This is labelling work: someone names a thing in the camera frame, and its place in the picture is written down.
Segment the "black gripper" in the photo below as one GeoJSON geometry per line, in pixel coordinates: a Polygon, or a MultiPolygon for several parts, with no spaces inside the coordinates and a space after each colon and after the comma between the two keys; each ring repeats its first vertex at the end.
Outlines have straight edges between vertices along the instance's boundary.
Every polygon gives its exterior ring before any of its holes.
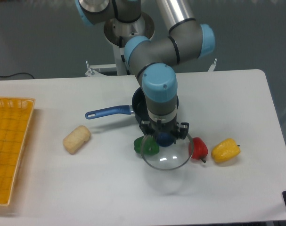
{"type": "Polygon", "coordinates": [[[152,138],[158,137],[160,134],[168,134],[174,138],[174,143],[177,143],[178,139],[184,140],[187,137],[189,130],[189,123],[182,122],[177,123],[176,119],[172,119],[169,122],[164,122],[161,120],[141,120],[139,123],[139,128],[145,136],[150,136],[152,138]]]}

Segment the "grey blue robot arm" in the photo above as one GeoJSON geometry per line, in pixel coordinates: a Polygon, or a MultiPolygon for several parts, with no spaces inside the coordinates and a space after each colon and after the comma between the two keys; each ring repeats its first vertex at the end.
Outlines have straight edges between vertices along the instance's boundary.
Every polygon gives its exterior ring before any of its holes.
{"type": "Polygon", "coordinates": [[[141,11],[139,0],[78,0],[76,6],[89,24],[104,22],[104,33],[118,48],[116,60],[135,75],[140,88],[131,106],[86,113],[87,119],[113,114],[136,114],[145,135],[163,147],[185,139],[189,124],[177,122],[177,79],[174,65],[213,52],[215,36],[210,26],[199,24],[187,0],[159,0],[157,5],[168,37],[153,42],[154,24],[141,11]]]}

